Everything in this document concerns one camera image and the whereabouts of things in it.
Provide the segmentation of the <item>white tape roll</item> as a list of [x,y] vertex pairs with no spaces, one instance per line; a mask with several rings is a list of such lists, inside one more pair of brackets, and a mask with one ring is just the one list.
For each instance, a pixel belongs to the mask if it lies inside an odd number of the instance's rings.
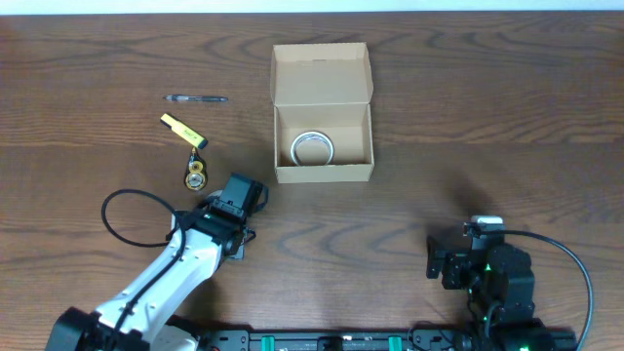
[[328,158],[323,163],[323,166],[328,165],[334,157],[335,148],[332,140],[324,133],[318,131],[308,131],[299,134],[291,144],[290,154],[292,161],[299,167],[302,166],[302,162],[297,154],[298,147],[305,141],[319,141],[324,144],[328,150]]

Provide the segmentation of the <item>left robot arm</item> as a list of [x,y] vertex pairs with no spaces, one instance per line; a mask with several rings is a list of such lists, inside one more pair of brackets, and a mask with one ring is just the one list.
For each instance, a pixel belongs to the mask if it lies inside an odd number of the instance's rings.
[[163,252],[93,312],[67,309],[45,350],[198,350],[202,334],[175,312],[225,259],[243,257],[255,236],[248,219],[265,205],[256,196],[240,201],[217,191],[191,211],[172,211]]

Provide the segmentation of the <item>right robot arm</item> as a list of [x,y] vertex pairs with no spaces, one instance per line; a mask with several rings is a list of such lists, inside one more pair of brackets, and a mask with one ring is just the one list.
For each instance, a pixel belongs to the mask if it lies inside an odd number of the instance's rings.
[[535,278],[528,253],[504,237],[480,235],[469,248],[451,248],[427,238],[429,279],[446,290],[467,292],[473,317],[452,338],[454,350],[556,350],[556,338],[534,317]]

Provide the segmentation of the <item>brown cardboard box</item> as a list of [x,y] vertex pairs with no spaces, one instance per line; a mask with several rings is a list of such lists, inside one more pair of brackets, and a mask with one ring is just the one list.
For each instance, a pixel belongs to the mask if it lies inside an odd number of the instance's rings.
[[[274,170],[287,183],[368,181],[374,168],[371,131],[373,81],[364,43],[276,45],[272,52],[271,99],[274,110]],[[293,140],[318,131],[333,142],[333,160],[320,141],[297,149],[302,166],[291,159]]]

